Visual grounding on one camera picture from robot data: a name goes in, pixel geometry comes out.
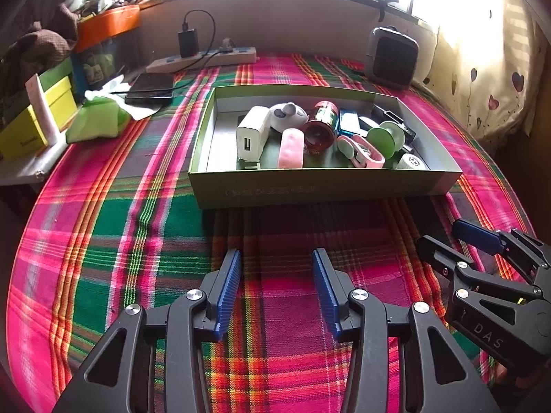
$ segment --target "stuffed animal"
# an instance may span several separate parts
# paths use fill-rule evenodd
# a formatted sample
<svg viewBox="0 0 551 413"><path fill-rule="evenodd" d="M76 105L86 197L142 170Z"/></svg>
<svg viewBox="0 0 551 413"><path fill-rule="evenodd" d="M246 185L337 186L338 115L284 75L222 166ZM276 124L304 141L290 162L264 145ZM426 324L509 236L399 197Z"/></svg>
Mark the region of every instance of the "stuffed animal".
<svg viewBox="0 0 551 413"><path fill-rule="evenodd" d="M270 107L268 118L269 125L279 133L286 129L300 129L308 121L306 112L292 102Z"/></svg>

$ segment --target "power cord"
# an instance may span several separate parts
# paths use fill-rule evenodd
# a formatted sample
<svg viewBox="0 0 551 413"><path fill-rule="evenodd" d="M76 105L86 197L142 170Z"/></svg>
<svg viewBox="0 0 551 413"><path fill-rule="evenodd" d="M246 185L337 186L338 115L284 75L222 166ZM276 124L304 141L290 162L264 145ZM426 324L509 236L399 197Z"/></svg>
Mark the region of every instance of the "power cord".
<svg viewBox="0 0 551 413"><path fill-rule="evenodd" d="M185 16L184 16L184 21L182 23L182 29L184 31L188 30L188 24L187 24L187 16L192 13L192 12L204 12L206 13L210 19L212 20L212 37L210 39L210 45L208 46L208 49L205 51L205 53L200 57L198 58L197 60L195 60L194 62L192 62L191 64L188 64L186 66L184 66L183 68L180 68L180 70L177 70L177 72L179 71L184 71L184 70L187 70L189 67L191 66L194 66L196 63L200 62L201 60L205 59L206 56L208 56L208 54L210 53L210 51L212 50L212 45L214 44L214 37L216 36L216 20L214 20L214 17L212 16L212 14L209 12L209 11L206 11L205 9L192 9L190 11L188 11ZM214 56L216 56L217 54L220 54L222 51L216 51L214 54L212 54L206 61L205 63L201 66L201 68L199 69L199 73L201 71L203 71L203 69L205 69L207 63L209 62L210 59L212 59ZM195 79L197 77L194 77L193 79L191 79L190 81L186 82L185 84L180 84L180 85L177 85L176 87L172 87L172 88L154 88L154 89L143 89L143 90L132 90L132 89L129 89L129 90L126 90L126 91L112 91L110 92L109 94L110 95L126 95L128 93L158 93L158 92L165 92L165 91L174 91L174 90L178 90L178 89L181 89L181 88L184 88L184 87L187 87L188 85L192 84Z"/></svg>

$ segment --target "power strip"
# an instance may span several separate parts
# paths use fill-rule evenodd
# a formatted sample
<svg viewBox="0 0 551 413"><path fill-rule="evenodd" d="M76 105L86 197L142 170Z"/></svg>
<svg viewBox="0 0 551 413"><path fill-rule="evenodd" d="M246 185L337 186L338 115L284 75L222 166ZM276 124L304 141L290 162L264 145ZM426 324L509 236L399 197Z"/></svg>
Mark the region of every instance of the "power strip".
<svg viewBox="0 0 551 413"><path fill-rule="evenodd" d="M196 64L188 68L188 70L195 70L202 68L205 62L212 57L215 50L205 56ZM192 64L199 59L205 52L199 52L191 57L171 56L164 59L157 59L145 68L147 73L175 73L182 68ZM234 48L230 53L219 53L212 57L208 61L208 66L223 66L223 65L239 65L239 64L254 64L256 62L256 49L255 48Z"/></svg>

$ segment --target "orange storage bin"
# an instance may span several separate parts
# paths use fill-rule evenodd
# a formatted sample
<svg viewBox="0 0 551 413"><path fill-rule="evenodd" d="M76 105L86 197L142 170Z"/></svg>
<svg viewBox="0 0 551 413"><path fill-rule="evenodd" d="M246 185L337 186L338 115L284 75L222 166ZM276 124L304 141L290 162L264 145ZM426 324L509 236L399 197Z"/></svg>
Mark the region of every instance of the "orange storage bin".
<svg viewBox="0 0 551 413"><path fill-rule="evenodd" d="M78 24L78 42L75 52L91 48L115 35L139 27L139 6L129 5L108 10Z"/></svg>

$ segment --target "open cardboard box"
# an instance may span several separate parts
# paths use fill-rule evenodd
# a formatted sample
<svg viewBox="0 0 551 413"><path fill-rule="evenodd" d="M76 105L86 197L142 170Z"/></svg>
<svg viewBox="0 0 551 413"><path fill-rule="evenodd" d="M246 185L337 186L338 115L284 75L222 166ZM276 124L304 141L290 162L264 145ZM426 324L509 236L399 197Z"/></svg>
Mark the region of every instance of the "open cardboard box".
<svg viewBox="0 0 551 413"><path fill-rule="evenodd" d="M321 155L305 155L303 169L274 169L279 146L273 129L261 157L262 169L238 170L235 131L253 106L292 101L309 112L321 100L359 115L369 114L373 104L393 111L417 133L412 147L430 170L357 169L336 146ZM438 195L447 193L461 174L436 136L399 99L308 85L215 88L200 121L189 166L189 180L202 209Z"/></svg>

